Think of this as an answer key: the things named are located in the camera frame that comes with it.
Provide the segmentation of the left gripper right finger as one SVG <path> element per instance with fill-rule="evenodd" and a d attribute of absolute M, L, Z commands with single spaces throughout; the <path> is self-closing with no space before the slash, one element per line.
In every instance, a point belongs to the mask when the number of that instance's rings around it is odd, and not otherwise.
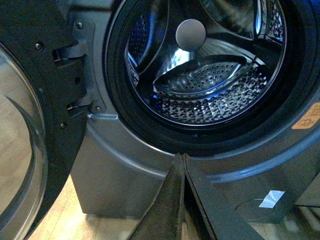
<path fill-rule="evenodd" d="M 261 240 L 187 154 L 182 155 L 184 205 L 200 240 Z"/>

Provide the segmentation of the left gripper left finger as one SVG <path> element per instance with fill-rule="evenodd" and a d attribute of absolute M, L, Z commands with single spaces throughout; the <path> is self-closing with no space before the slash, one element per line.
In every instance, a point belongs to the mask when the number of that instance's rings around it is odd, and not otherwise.
<path fill-rule="evenodd" d="M 178 153 L 154 200 L 129 235 L 130 240 L 180 240 L 182 238 L 185 177 L 183 157 Z"/>

